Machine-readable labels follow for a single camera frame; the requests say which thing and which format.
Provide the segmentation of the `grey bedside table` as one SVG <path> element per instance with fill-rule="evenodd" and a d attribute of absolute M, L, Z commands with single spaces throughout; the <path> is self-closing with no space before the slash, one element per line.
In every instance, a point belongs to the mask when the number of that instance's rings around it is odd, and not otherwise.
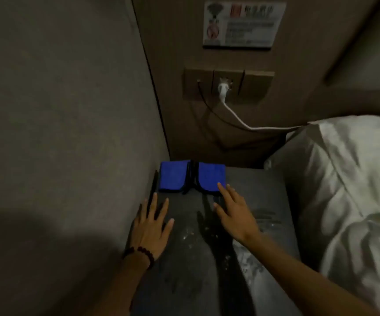
<path fill-rule="evenodd" d="M 165 220 L 175 220 L 166 249 L 145 273 L 130 316 L 302 316 L 267 269 L 222 228 L 213 203 L 221 196 L 191 189 L 151 192 L 169 199 Z M 256 224 L 300 259 L 283 175 L 275 170 L 227 167 L 226 182 L 245 198 Z"/>

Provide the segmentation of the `person's right hand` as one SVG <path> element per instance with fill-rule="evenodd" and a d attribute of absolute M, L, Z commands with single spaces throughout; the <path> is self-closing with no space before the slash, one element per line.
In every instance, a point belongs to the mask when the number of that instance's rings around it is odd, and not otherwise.
<path fill-rule="evenodd" d="M 248 249 L 251 248 L 261 238 L 261 231 L 257 226 L 256 219 L 242 196 L 240 196 L 240 203 L 235 203 L 226 186 L 218 183 L 218 188 L 224 199 L 226 209 L 221 207 L 229 216 L 228 223 L 222 226 L 240 244 Z"/>

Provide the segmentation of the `white pillow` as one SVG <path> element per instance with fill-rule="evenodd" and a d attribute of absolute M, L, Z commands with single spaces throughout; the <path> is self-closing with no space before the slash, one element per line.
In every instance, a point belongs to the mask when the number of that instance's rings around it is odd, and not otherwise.
<path fill-rule="evenodd" d="M 380 310 L 380 116 L 312 122 L 264 168 L 284 177 L 304 263 Z"/>

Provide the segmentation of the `white plug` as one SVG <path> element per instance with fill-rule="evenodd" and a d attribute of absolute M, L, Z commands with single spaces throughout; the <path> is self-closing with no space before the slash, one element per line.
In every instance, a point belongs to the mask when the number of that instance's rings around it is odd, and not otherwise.
<path fill-rule="evenodd" d="M 217 90 L 220 102 L 225 104 L 226 96 L 229 91 L 229 83 L 227 81 L 219 83 Z"/>

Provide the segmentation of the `person's left hand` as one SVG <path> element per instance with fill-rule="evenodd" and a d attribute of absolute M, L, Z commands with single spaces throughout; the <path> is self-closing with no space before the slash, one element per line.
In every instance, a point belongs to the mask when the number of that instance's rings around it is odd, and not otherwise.
<path fill-rule="evenodd" d="M 157 260 L 166 249 L 168 241 L 161 240 L 162 231 L 166 225 L 166 215 L 169 208 L 169 199 L 166 198 L 160 205 L 157 202 L 155 219 L 148 219 L 149 201 L 142 204 L 140 213 L 134 220 L 130 237 L 130 247 L 143 250 L 153 260 Z"/>

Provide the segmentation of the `brown wall socket panel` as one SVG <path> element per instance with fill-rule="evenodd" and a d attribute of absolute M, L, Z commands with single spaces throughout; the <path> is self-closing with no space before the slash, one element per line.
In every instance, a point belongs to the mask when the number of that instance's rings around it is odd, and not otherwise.
<path fill-rule="evenodd" d="M 227 97 L 261 100 L 268 92 L 274 76 L 274 72 L 252 70 L 185 68 L 182 75 L 182 93 L 187 99 L 200 100 L 199 82 L 204 95 L 219 95 L 220 82 L 227 81 Z"/>

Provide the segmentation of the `blue folded cloth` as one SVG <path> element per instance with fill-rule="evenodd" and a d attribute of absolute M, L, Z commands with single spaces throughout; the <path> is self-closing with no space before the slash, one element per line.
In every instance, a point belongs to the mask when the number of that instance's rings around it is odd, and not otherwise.
<path fill-rule="evenodd" d="M 161 162 L 159 191 L 186 194 L 190 189 L 188 178 L 190 171 L 191 160 Z"/>
<path fill-rule="evenodd" d="M 195 164 L 195 187 L 205 195 L 220 195 L 218 183 L 226 185 L 226 166 L 224 164 Z"/>

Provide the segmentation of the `white wall notice sign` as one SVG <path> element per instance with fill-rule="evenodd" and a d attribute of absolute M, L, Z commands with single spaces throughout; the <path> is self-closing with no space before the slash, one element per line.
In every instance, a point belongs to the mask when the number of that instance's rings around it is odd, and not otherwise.
<path fill-rule="evenodd" d="M 205 1 L 204 48 L 271 49 L 285 2 Z"/>

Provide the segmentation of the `person's left forearm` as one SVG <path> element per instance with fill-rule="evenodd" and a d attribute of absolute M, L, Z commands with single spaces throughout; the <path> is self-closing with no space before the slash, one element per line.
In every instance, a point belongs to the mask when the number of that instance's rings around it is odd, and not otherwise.
<path fill-rule="evenodd" d="M 132 300 L 149 266 L 146 254 L 135 251 L 127 255 L 101 298 L 84 316 L 129 316 Z"/>

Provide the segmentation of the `person's right forearm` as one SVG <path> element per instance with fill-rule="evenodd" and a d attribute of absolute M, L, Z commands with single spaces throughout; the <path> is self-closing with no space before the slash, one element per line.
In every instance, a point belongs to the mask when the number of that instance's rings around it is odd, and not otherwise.
<path fill-rule="evenodd" d="M 261 232 L 239 240 L 304 316 L 380 316 L 380 312 L 286 253 Z"/>

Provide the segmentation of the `brown padded headboard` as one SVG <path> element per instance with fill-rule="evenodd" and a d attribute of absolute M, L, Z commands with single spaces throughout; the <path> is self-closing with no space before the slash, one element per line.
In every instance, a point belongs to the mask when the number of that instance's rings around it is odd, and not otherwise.
<path fill-rule="evenodd" d="M 310 96 L 305 112 L 308 120 L 380 115 L 380 0 Z"/>

